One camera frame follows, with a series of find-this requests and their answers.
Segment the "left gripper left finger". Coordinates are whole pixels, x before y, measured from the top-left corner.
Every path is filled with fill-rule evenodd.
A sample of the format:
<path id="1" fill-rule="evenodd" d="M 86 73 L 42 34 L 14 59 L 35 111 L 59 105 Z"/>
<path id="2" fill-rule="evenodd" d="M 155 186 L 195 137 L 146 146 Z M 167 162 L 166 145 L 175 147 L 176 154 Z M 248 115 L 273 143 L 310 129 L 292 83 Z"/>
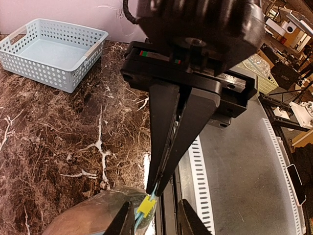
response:
<path id="1" fill-rule="evenodd" d="M 130 201 L 126 201 L 104 235 L 134 235 L 134 206 Z"/>

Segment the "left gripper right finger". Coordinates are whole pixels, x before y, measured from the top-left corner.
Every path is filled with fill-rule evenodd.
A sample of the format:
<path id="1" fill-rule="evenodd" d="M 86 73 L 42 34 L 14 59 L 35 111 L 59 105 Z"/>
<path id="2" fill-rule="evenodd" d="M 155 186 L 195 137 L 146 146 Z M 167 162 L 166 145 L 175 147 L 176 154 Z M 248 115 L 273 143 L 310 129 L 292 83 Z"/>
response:
<path id="1" fill-rule="evenodd" d="M 179 235 L 211 235 L 186 199 L 178 204 Z"/>

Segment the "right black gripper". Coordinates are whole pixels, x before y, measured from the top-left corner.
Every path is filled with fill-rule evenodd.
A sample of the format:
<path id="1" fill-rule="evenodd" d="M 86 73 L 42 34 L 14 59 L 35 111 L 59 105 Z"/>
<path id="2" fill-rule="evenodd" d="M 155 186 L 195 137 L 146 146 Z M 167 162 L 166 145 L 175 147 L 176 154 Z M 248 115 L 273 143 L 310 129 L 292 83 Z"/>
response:
<path id="1" fill-rule="evenodd" d="M 256 95 L 258 78 L 237 67 L 218 76 L 197 66 L 187 70 L 180 59 L 170 60 L 149 43 L 131 42 L 124 58 L 124 80 L 133 89 L 149 90 L 151 161 L 146 192 L 156 188 L 155 194 L 161 196 L 182 156 L 208 121 L 228 127 Z M 182 113 L 169 147 L 178 102 Z"/>

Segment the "clear zip top bag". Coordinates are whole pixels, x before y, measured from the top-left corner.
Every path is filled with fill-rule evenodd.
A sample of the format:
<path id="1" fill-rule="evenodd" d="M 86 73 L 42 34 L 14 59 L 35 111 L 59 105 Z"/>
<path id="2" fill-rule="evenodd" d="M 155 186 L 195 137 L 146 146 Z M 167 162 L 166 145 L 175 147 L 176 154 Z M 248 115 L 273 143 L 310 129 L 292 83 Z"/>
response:
<path id="1" fill-rule="evenodd" d="M 137 213 L 145 197 L 155 203 L 149 214 L 138 224 L 136 235 L 154 235 L 153 222 L 158 197 L 149 195 L 145 190 L 128 186 L 119 186 L 100 192 L 89 199 L 71 207 L 52 220 L 44 230 L 44 235 L 100 235 L 106 231 L 125 202 L 131 202 Z"/>

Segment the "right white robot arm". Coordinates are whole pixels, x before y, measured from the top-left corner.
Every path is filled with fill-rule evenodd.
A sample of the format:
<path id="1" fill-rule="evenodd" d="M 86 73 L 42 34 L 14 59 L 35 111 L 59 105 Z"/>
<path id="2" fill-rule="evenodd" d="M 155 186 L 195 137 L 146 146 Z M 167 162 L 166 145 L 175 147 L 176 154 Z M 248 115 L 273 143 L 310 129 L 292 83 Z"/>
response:
<path id="1" fill-rule="evenodd" d="M 257 77 L 237 65 L 260 48 L 264 19 L 258 0 L 140 0 L 135 16 L 128 4 L 147 38 L 130 43 L 121 74 L 148 93 L 146 192 L 160 196 L 205 125 L 228 127 L 257 93 Z"/>

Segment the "light blue plastic basket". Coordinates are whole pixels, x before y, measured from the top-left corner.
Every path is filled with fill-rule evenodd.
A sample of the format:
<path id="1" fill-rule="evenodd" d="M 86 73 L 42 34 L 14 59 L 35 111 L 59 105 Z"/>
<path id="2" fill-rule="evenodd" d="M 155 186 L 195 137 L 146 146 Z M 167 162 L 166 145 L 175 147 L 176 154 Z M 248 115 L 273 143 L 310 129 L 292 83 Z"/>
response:
<path id="1" fill-rule="evenodd" d="M 0 42 L 4 70 L 73 93 L 102 56 L 108 32 L 78 24 L 34 19 Z"/>

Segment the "black front rail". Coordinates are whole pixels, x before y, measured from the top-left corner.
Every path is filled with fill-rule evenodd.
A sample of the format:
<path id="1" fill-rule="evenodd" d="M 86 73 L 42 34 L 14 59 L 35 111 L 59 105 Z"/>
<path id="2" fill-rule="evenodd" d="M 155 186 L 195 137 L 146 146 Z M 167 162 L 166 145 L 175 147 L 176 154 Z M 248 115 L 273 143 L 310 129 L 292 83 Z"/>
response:
<path id="1" fill-rule="evenodd" d="M 175 169 L 163 194 L 159 197 L 155 213 L 156 235 L 177 235 L 177 206 L 178 186 L 180 183 L 179 170 Z"/>

